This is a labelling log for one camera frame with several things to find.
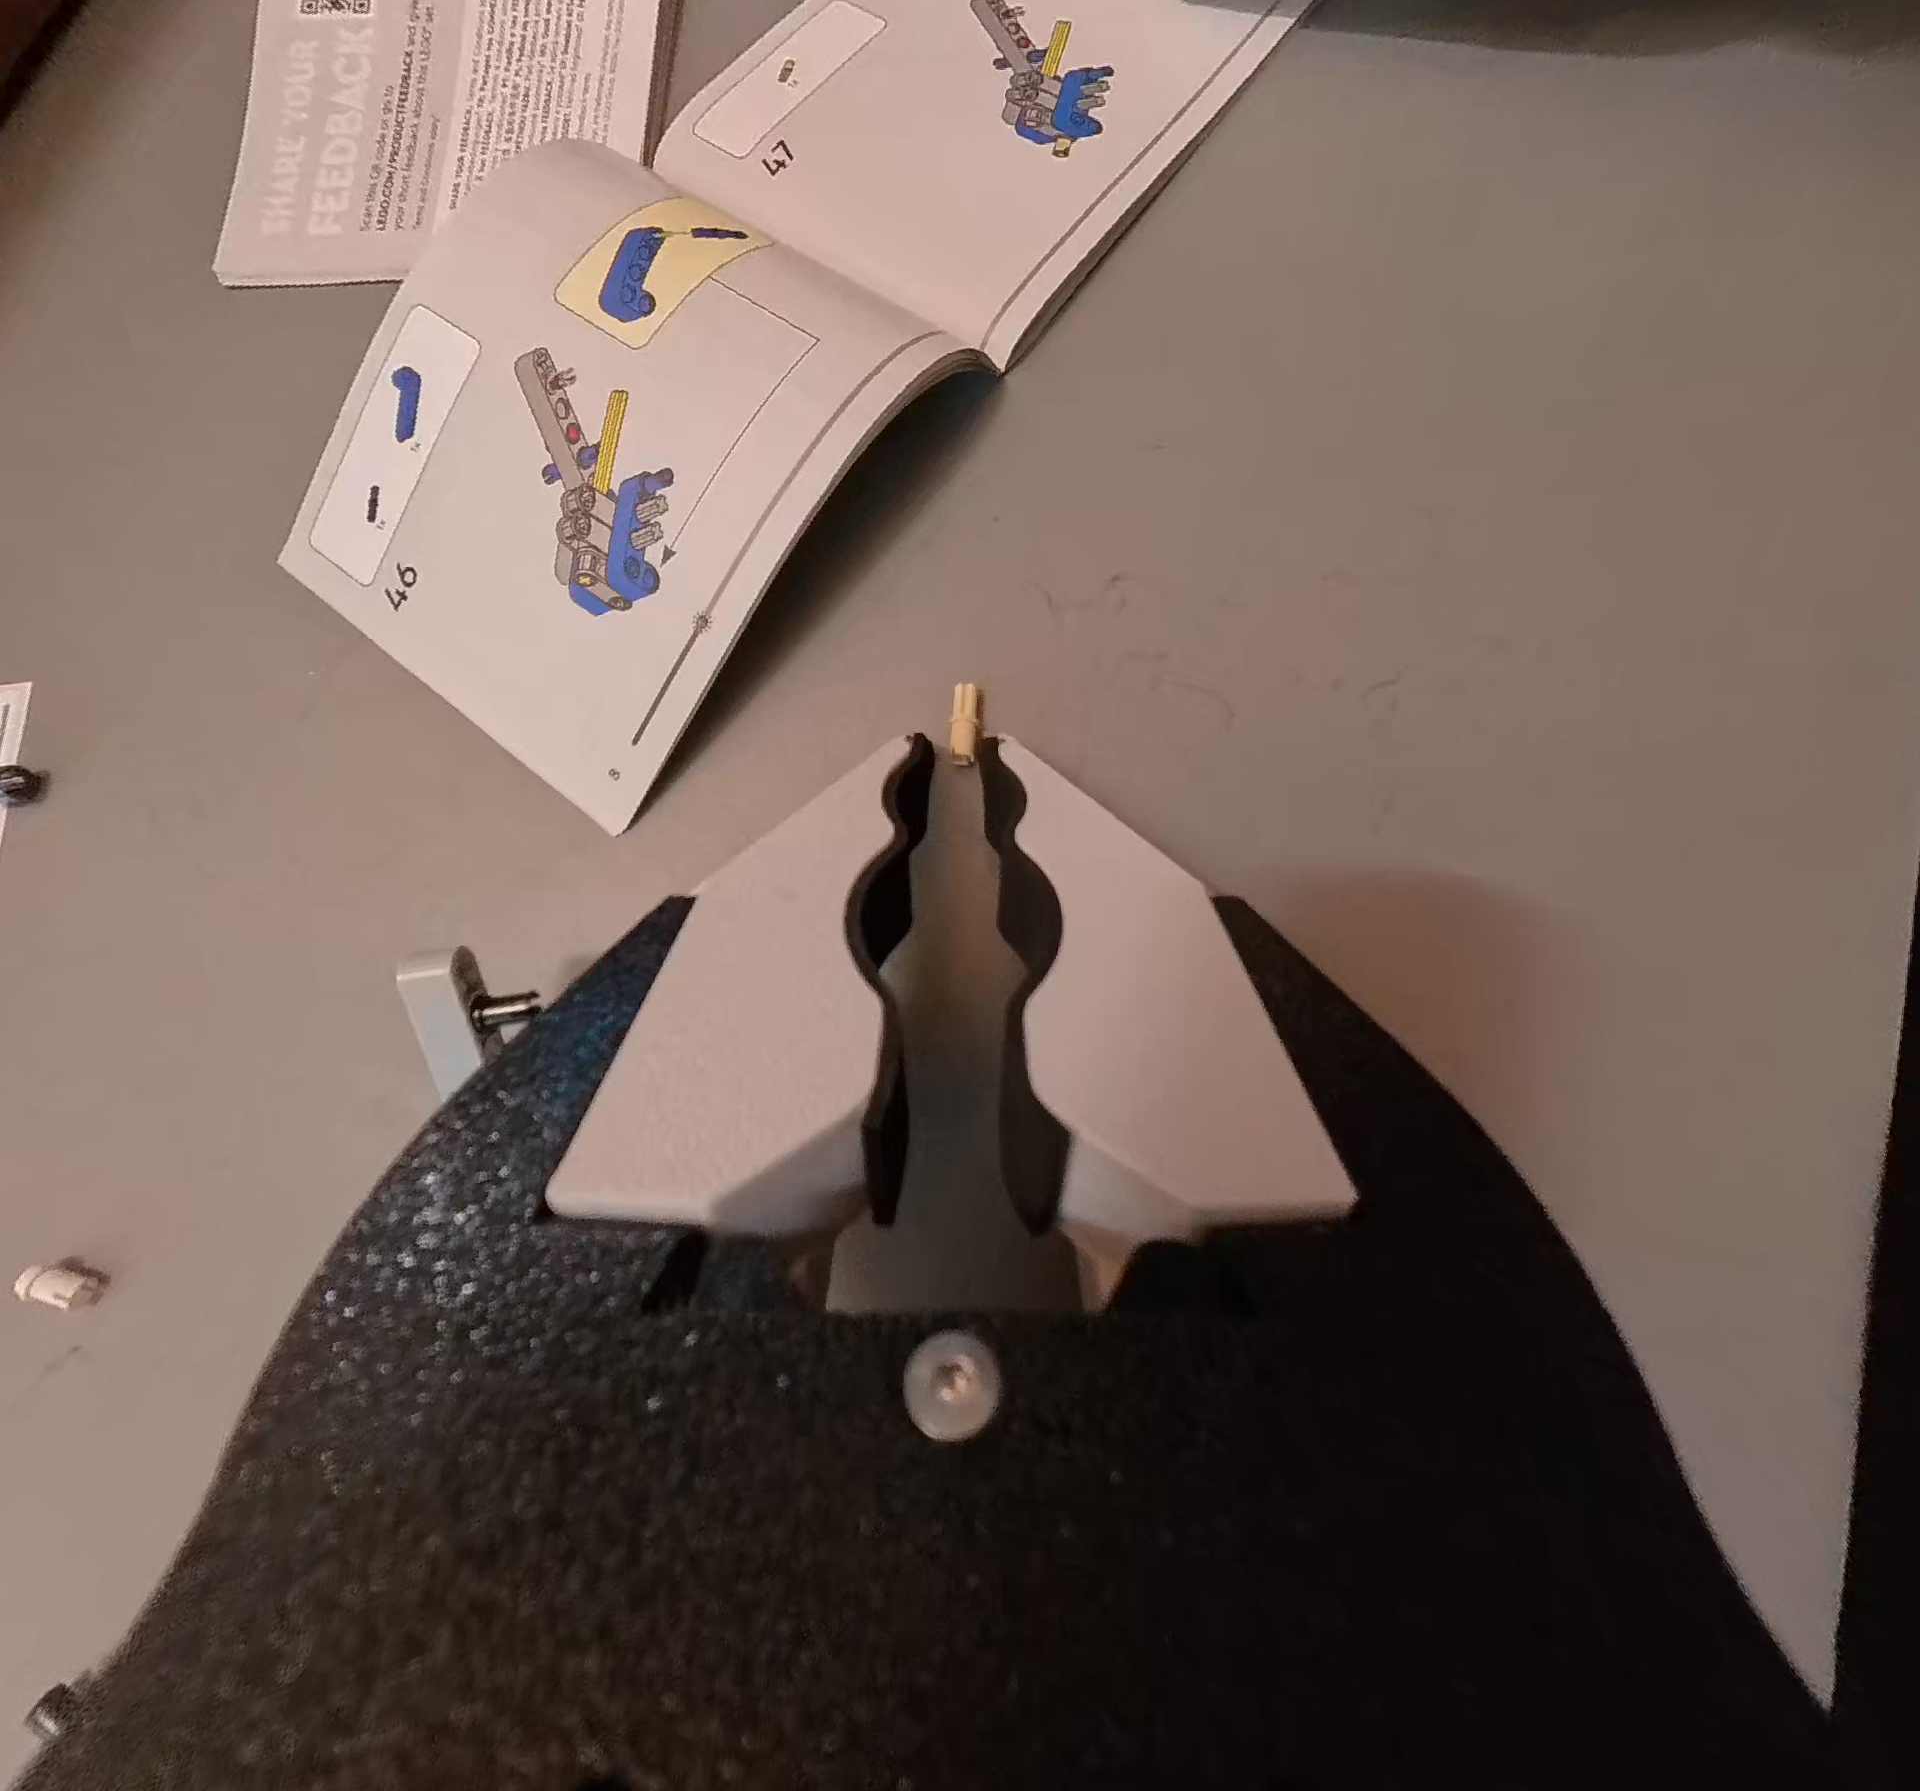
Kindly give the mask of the lego instruction booklet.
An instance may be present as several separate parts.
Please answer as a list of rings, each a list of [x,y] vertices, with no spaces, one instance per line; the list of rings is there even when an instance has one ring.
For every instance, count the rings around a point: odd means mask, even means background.
[[[659,135],[487,176],[283,568],[621,837],[931,384],[1008,371],[1313,0],[804,0]]]

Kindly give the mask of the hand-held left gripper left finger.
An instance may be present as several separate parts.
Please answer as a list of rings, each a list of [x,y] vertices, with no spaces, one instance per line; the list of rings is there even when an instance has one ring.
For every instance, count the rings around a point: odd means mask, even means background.
[[[903,1197],[881,965],[912,930],[931,773],[931,737],[889,737],[692,887],[547,1179],[548,1215],[753,1240],[796,1297],[829,1297],[839,1237]]]

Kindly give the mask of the grey and blue lego assembly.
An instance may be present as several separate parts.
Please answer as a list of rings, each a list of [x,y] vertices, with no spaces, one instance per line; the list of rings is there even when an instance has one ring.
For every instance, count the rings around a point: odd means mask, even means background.
[[[466,944],[394,961],[394,1001],[439,1106],[500,1061],[511,1033],[547,1009],[542,990],[498,992]]]

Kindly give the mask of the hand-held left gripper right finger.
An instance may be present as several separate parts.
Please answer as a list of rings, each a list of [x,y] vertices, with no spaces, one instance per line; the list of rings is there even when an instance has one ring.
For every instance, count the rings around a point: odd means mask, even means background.
[[[1216,897],[1014,737],[978,746],[996,935],[1019,958],[996,1144],[1032,1237],[1112,1297],[1151,1240],[1361,1202]]]

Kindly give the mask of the closed grey printed leaflet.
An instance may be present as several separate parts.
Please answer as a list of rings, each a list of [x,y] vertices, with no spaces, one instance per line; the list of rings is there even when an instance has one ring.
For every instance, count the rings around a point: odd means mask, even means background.
[[[257,0],[219,287],[377,287],[511,156],[648,160],[681,0]]]

